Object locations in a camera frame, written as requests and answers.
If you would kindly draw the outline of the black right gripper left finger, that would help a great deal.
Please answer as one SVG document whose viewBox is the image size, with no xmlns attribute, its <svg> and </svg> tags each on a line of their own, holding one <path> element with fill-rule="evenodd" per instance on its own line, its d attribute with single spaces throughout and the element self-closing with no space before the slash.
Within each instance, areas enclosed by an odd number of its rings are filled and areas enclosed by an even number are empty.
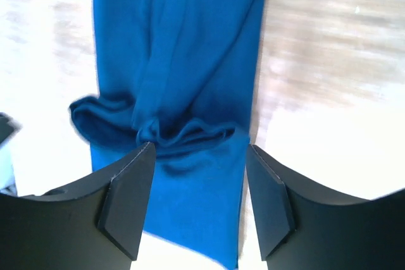
<svg viewBox="0 0 405 270">
<path fill-rule="evenodd" d="M 137 259 L 156 150 L 41 196 L 1 196 L 2 269 L 129 269 Z"/>
</svg>

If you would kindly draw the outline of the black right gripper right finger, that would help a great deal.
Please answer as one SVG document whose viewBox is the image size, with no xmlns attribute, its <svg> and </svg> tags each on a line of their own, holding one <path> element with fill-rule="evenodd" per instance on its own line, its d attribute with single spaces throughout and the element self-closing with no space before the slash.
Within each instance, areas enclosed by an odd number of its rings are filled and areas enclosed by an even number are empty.
<svg viewBox="0 0 405 270">
<path fill-rule="evenodd" d="M 256 145 L 246 171 L 261 258 L 279 270 L 404 268 L 404 191 L 375 200 L 295 172 Z"/>
</svg>

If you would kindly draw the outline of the blue printed t-shirt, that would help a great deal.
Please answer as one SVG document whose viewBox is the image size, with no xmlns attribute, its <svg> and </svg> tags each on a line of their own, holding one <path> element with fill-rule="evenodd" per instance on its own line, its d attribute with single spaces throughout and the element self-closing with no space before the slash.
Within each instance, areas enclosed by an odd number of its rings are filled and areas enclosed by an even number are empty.
<svg viewBox="0 0 405 270">
<path fill-rule="evenodd" d="M 264 0 L 93 0 L 98 96 L 70 105 L 97 171 L 156 148 L 146 232 L 236 269 Z"/>
</svg>

